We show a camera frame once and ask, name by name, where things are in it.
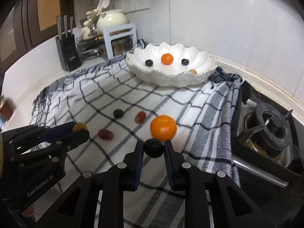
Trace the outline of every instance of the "fruit bowl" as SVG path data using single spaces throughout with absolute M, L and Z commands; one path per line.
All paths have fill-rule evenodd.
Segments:
M 127 66 L 139 79 L 161 87 L 186 87 L 204 82 L 217 68 L 215 57 L 182 44 L 148 44 L 126 56 Z

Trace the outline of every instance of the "kitchen cabinet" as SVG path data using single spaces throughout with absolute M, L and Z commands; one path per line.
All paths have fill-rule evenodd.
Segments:
M 7 70 L 21 56 L 57 35 L 57 16 L 65 14 L 74 16 L 73 0 L 19 0 L 0 28 L 0 68 Z
M 8 69 L 27 52 L 22 29 L 22 3 L 11 10 L 0 28 L 0 68 Z
M 59 0 L 28 0 L 28 29 L 32 46 L 58 34 Z

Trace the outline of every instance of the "kitchen towel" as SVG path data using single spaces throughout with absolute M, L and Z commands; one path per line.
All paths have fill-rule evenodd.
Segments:
M 83 171 L 98 173 L 122 162 L 137 140 L 151 138 L 150 123 L 159 115 L 175 119 L 173 148 L 182 151 L 187 162 L 207 172 L 223 170 L 239 184 L 230 127 L 241 82 L 238 75 L 226 75 L 218 68 L 200 85 L 159 87 L 137 79 L 124 60 L 102 63 L 46 87 L 34 101 L 31 124 L 53 127 L 75 121 L 88 127 L 89 141 L 67 153 L 66 176 L 56 185 L 61 192 Z M 121 119 L 113 117 L 116 109 L 124 111 Z M 134 118 L 140 111 L 147 117 L 136 124 Z M 102 128 L 112 131 L 114 138 L 101 140 L 97 133 Z M 170 190 L 163 156 L 151 159 L 144 155 L 138 191 L 124 193 L 124 223 L 137 228 L 183 227 L 184 192 Z

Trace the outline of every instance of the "metal rod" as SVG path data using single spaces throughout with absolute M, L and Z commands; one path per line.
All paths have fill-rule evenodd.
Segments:
M 273 184 L 275 184 L 277 186 L 284 188 L 288 185 L 288 182 L 281 180 L 280 178 L 278 178 L 268 172 L 265 172 L 264 170 L 261 170 L 260 168 L 254 166 L 252 164 L 247 163 L 246 161 L 240 159 L 237 156 L 232 155 L 232 159 L 237 167 L 240 167 L 243 170 L 246 170 L 258 177 L 261 177 L 269 182 L 272 182 Z

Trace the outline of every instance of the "cabinet door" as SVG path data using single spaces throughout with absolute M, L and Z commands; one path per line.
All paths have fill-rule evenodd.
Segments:
M 58 34 L 59 0 L 28 0 L 28 28 L 32 47 Z
M 0 68 L 7 70 L 27 52 L 22 30 L 23 0 L 14 6 L 0 28 Z

